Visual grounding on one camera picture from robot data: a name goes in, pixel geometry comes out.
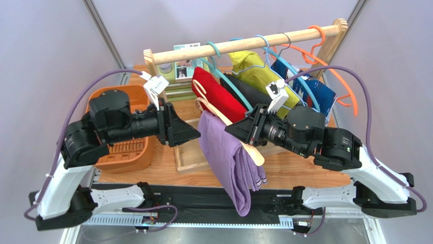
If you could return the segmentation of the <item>beige wooden hanger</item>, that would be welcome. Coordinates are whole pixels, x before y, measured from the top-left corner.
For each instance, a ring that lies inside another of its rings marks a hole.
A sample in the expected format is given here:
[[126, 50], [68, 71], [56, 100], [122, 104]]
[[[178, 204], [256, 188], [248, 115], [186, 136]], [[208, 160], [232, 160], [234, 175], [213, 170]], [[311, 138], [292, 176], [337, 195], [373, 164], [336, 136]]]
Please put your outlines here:
[[[197, 80], [193, 80], [192, 84], [199, 94], [199, 96], [195, 99], [196, 108], [200, 109], [203, 112], [205, 110], [203, 106], [205, 106], [213, 115], [217, 116], [225, 125], [227, 126], [231, 125], [232, 122], [207, 100], [207, 97], [205, 96], [206, 90], [203, 88], [203, 86]], [[264, 164], [265, 162], [264, 157], [255, 147], [249, 144], [245, 144], [241, 141], [240, 144], [245, 149], [245, 151], [249, 154], [249, 156], [251, 157], [251, 159], [253, 160], [256, 166], [262, 166]]]

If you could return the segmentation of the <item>purple trousers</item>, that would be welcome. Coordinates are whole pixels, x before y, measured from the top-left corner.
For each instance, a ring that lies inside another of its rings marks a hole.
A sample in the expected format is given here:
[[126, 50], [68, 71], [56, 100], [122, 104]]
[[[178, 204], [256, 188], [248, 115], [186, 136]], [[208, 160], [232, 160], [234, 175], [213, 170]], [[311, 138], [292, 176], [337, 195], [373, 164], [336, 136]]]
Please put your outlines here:
[[258, 191], [268, 183], [265, 170], [257, 166], [240, 141], [225, 132], [226, 125], [208, 111], [198, 123], [200, 148], [208, 164], [241, 217], [249, 214], [251, 191]]

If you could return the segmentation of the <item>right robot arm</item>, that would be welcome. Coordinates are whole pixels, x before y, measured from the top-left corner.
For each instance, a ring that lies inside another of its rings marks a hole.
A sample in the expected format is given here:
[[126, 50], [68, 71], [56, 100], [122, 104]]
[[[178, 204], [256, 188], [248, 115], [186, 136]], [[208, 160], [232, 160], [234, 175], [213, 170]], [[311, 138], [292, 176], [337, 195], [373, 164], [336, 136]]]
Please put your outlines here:
[[297, 106], [285, 118], [257, 105], [243, 120], [225, 128], [241, 142], [257, 147], [272, 143], [326, 170], [348, 175], [348, 185], [334, 188], [297, 186], [285, 200], [287, 214], [306, 214], [325, 207], [353, 208], [376, 218], [414, 216], [416, 201], [410, 197], [414, 183], [409, 173], [398, 174], [372, 160], [367, 147], [350, 131], [327, 127], [325, 115]]

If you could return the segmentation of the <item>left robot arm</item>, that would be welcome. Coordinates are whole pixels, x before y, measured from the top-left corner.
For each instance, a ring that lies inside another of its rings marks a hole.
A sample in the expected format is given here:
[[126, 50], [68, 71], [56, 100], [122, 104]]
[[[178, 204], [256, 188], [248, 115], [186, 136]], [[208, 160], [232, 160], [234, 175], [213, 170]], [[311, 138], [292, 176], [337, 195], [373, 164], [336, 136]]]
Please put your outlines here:
[[171, 103], [162, 100], [146, 110], [131, 111], [129, 95], [122, 90], [110, 89], [91, 99], [82, 119], [66, 127], [57, 168], [48, 177], [48, 185], [29, 195], [38, 213], [37, 230], [74, 227], [96, 214], [115, 210], [153, 211], [156, 199], [146, 182], [111, 190], [92, 190], [80, 184], [114, 144], [151, 136], [175, 147], [199, 138], [200, 132], [180, 119]]

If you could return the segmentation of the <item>blue plastic hanger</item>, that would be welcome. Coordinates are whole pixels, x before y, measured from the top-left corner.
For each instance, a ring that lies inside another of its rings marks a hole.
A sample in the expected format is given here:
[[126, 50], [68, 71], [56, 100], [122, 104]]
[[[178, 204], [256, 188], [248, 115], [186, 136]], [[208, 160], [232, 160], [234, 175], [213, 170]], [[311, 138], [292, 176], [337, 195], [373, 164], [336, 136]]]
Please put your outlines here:
[[[265, 56], [266, 56], [267, 61], [269, 61], [268, 55], [269, 54], [273, 55], [277, 60], [279, 60], [281, 63], [283, 63], [288, 68], [288, 70], [294, 75], [294, 76], [292, 76], [292, 78], [294, 78], [296, 75], [299, 74], [293, 68], [293, 66], [291, 64], [289, 64], [284, 58], [282, 58], [279, 54], [277, 54], [276, 51], [272, 51], [270, 47], [264, 47], [263, 50], [265, 51]], [[305, 80], [302, 78], [302, 76], [299, 76], [299, 77], [297, 76], [296, 80], [298, 80], [299, 83], [301, 83], [301, 85], [304, 87], [304, 90], [306, 91], [306, 93], [310, 96], [310, 98], [313, 102], [313, 109], [315, 109], [317, 112], [321, 112], [320, 106], [319, 106], [312, 90], [309, 88], [309, 86], [307, 85]]]

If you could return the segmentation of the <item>teal plastic hanger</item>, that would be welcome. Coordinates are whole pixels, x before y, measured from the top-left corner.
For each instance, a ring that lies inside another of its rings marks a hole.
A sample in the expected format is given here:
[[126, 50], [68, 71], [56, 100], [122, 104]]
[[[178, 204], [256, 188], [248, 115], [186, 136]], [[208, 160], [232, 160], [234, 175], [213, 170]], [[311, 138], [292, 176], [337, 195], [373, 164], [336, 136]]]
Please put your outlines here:
[[247, 112], [245, 113], [245, 115], [249, 115], [253, 111], [253, 107], [251, 106], [251, 104], [248, 102], [248, 100], [245, 98], [245, 96], [240, 92], [240, 90], [215, 66], [214, 58], [212, 56], [210, 56], [209, 58], [210, 58], [211, 62], [205, 60], [203, 57], [200, 57], [198, 59], [201, 60], [203, 63], [205, 63], [209, 67], [209, 69], [213, 75], [215, 75], [217, 78], [222, 78], [232, 88], [232, 90], [240, 98], [241, 103], [243, 105], [245, 105], [247, 108]]

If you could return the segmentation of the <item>orange plastic hanger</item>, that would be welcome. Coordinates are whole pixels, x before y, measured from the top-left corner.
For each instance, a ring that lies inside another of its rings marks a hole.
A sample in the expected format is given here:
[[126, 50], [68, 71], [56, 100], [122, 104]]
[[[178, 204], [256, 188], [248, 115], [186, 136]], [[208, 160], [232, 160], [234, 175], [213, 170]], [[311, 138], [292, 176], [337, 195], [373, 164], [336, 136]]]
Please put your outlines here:
[[[321, 38], [321, 42], [313, 45], [310, 52], [307, 52], [306, 50], [304, 50], [302, 48], [293, 46], [291, 44], [290, 37], [286, 37], [286, 39], [288, 40], [288, 44], [284, 43], [284, 42], [280, 42], [279, 44], [277, 44], [277, 46], [284, 46], [286, 48], [292, 48], [292, 49], [295, 49], [295, 50], [301, 52], [302, 57], [307, 64], [310, 64], [310, 65], [321, 64], [323, 67], [328, 67], [327, 70], [329, 70], [340, 81], [340, 83], [344, 86], [344, 88], [348, 92], [347, 95], [342, 96], [342, 97], [338, 97], [336, 101], [345, 107], [352, 107], [354, 116], [356, 117], [358, 115], [358, 103], [357, 103], [356, 96], [354, 95], [350, 86], [346, 83], [346, 81], [343, 79], [343, 77], [336, 70], [331, 69], [326, 62], [324, 62], [323, 60], [321, 60], [320, 58], [318, 58], [317, 56], [314, 55], [314, 49], [316, 47], [322, 46], [326, 40], [326, 35], [325, 35], [324, 30], [320, 26], [317, 26], [317, 25], [312, 25], [308, 29], [316, 29], [320, 33], [320, 38]], [[346, 98], [346, 97], [350, 97], [350, 99], [352, 101], [351, 105], [346, 104], [346, 103], [341, 101], [341, 99]]]

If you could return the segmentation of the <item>black garment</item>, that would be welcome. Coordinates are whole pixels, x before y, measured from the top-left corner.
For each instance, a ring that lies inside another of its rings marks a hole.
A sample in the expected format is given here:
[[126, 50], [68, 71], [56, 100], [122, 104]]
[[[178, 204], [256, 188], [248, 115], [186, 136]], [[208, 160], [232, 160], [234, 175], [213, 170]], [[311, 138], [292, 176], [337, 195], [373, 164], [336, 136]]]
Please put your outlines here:
[[[240, 92], [245, 96], [245, 98], [251, 104], [253, 109], [257, 104], [270, 105], [272, 99], [268, 94], [259, 91], [258, 89], [243, 82], [242, 80], [238, 79], [237, 77], [231, 74], [224, 74], [224, 75], [240, 90]], [[241, 100], [238, 97], [238, 95], [222, 78], [220, 78], [220, 84], [247, 110], [246, 106], [241, 103]]]

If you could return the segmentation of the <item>wooden clothes rack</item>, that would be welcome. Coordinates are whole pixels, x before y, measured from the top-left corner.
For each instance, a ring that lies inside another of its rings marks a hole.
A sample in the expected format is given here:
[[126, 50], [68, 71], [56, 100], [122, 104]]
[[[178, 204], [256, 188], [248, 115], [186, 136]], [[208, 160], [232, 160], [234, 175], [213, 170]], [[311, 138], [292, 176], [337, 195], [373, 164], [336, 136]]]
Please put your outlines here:
[[[348, 29], [347, 22], [344, 19], [336, 19], [331, 26], [322, 27], [325, 32], [326, 38], [338, 37], [345, 33]], [[269, 46], [277, 46], [280, 42], [288, 44], [286, 37], [290, 37], [291, 44], [301, 41], [314, 40], [320, 38], [320, 33], [316, 29], [305, 29], [295, 32], [274, 34], [263, 37], [254, 37], [248, 39], [241, 39], [223, 43], [215, 44], [215, 48], [208, 44], [204, 46], [197, 46], [191, 48], [184, 48], [180, 50], [166, 51], [153, 54], [151, 49], [143, 51], [145, 63], [152, 75], [157, 74], [156, 65], [182, 61], [186, 59], [198, 59], [200, 57], [210, 57], [213, 55], [227, 54], [237, 51], [252, 50], [264, 48]]]

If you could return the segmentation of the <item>red garment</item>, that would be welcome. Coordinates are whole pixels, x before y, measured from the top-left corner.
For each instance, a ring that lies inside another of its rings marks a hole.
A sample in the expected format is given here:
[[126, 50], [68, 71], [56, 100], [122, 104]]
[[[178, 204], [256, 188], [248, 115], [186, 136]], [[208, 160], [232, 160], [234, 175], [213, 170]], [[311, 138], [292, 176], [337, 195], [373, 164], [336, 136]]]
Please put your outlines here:
[[192, 80], [198, 81], [204, 88], [204, 96], [210, 104], [218, 109], [231, 122], [235, 123], [245, 118], [246, 109], [214, 77], [201, 67], [196, 67]]

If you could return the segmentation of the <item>green box with jar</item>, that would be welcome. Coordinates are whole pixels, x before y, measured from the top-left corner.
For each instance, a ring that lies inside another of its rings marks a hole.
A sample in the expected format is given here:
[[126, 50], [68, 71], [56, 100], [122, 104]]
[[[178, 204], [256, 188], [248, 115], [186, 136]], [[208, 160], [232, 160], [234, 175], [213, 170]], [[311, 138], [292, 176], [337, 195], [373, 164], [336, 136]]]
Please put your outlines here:
[[157, 66], [159, 74], [169, 81], [165, 89], [169, 102], [191, 100], [196, 97], [192, 91], [195, 67], [209, 71], [209, 67], [201, 59], [186, 59]]

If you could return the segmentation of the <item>yellow-green garment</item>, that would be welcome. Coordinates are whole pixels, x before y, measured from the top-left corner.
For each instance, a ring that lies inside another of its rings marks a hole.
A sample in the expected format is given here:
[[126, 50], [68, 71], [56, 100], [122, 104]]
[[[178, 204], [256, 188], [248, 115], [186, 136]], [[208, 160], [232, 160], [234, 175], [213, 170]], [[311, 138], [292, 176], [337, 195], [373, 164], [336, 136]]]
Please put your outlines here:
[[281, 77], [265, 66], [262, 58], [253, 51], [239, 51], [229, 53], [232, 61], [232, 73], [229, 73], [259, 91], [268, 94], [265, 87]]

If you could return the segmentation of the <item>blue patterned garment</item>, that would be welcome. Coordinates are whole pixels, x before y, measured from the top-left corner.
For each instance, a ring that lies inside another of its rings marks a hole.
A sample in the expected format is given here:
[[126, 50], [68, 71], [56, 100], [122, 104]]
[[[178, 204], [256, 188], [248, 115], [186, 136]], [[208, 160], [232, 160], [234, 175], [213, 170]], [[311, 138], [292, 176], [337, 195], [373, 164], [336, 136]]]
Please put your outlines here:
[[[301, 73], [303, 70], [293, 66], [293, 68], [298, 72]], [[294, 76], [288, 68], [281, 63], [279, 60], [276, 60], [272, 65], [271, 69], [279, 74], [280, 77], [284, 79], [288, 79], [292, 76]], [[337, 94], [327, 87], [325, 84], [323, 84], [321, 81], [317, 80], [310, 74], [303, 75], [302, 78], [305, 80], [309, 88], [312, 90], [319, 106], [320, 111], [326, 116], [325, 124], [327, 125], [329, 123], [330, 117], [331, 117], [331, 111], [332, 108], [336, 102]], [[302, 105], [307, 105], [308, 107], [313, 108], [313, 102], [310, 98], [310, 96], [306, 93], [304, 90], [304, 87], [299, 83], [298, 80], [294, 79], [287, 83], [287, 88], [289, 92], [295, 92], [300, 98]]]

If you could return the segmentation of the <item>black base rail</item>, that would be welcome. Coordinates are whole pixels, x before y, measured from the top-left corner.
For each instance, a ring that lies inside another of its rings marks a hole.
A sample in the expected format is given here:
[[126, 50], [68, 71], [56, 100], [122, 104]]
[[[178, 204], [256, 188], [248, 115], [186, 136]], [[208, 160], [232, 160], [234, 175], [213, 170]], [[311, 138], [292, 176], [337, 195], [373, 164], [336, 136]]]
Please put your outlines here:
[[150, 212], [158, 221], [183, 224], [265, 225], [282, 216], [325, 216], [325, 208], [301, 204], [301, 187], [293, 190], [247, 191], [250, 205], [241, 210], [223, 188], [150, 186], [144, 183], [145, 201], [123, 212]]

